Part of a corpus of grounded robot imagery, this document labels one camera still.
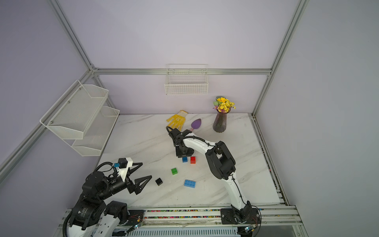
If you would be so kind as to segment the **black lego brick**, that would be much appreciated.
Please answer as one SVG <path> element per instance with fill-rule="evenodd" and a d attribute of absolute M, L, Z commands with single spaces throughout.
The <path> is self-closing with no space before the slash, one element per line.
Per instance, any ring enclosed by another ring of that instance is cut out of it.
<path fill-rule="evenodd" d="M 158 186 L 160 186 L 160 185 L 163 184 L 163 181 L 162 181 L 161 178 L 158 178 L 155 182 L 156 182 L 156 184 L 157 184 Z"/>

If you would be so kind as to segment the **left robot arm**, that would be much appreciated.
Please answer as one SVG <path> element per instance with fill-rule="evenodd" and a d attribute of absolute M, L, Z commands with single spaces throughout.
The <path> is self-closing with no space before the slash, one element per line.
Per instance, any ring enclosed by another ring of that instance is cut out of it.
<path fill-rule="evenodd" d="M 82 193 L 63 223 L 64 237 L 118 237 L 118 226 L 127 226 L 123 233 L 142 226 L 144 211 L 128 210 L 127 203 L 105 200 L 128 190 L 130 194 L 140 194 L 152 176 L 132 181 L 130 175 L 143 164 L 134 163 L 130 158 L 120 158 L 117 163 L 104 162 L 90 173 L 82 186 Z"/>

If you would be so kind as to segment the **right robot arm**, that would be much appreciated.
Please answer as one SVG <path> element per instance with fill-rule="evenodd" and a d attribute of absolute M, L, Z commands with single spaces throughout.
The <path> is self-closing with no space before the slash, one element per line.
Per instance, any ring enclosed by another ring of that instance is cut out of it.
<path fill-rule="evenodd" d="M 252 224 L 254 227 L 260 225 L 260 210 L 243 195 L 237 180 L 236 161 L 227 145 L 222 141 L 207 141 L 188 129 L 179 131 L 167 126 L 166 130 L 173 141 L 178 158 L 191 156 L 195 151 L 205 155 L 211 173 L 224 183 L 231 207 L 220 210 L 222 224 Z"/>

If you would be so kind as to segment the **green lego brick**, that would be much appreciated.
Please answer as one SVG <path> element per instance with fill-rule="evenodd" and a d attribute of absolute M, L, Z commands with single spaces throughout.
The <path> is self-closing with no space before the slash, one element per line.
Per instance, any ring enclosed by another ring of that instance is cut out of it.
<path fill-rule="evenodd" d="M 178 171 L 176 168 L 173 168 L 173 169 L 171 169 L 171 173 L 172 173 L 172 175 L 176 175 L 176 174 L 178 174 Z"/>

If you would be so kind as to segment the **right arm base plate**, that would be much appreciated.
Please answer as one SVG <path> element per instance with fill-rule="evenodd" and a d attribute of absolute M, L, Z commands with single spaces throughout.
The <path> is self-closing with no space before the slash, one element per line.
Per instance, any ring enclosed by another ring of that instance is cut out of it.
<path fill-rule="evenodd" d="M 222 224 L 261 224 L 261 217 L 256 208 L 248 210 L 235 210 L 233 208 L 222 208 Z"/>

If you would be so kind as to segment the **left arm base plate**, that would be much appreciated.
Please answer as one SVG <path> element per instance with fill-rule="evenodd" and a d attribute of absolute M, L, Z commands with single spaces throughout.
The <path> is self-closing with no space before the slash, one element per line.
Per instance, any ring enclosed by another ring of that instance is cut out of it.
<path fill-rule="evenodd" d="M 128 219 L 124 223 L 124 226 L 136 226 L 139 223 L 142 223 L 144 219 L 145 211 L 142 209 L 132 209 L 128 210 Z"/>

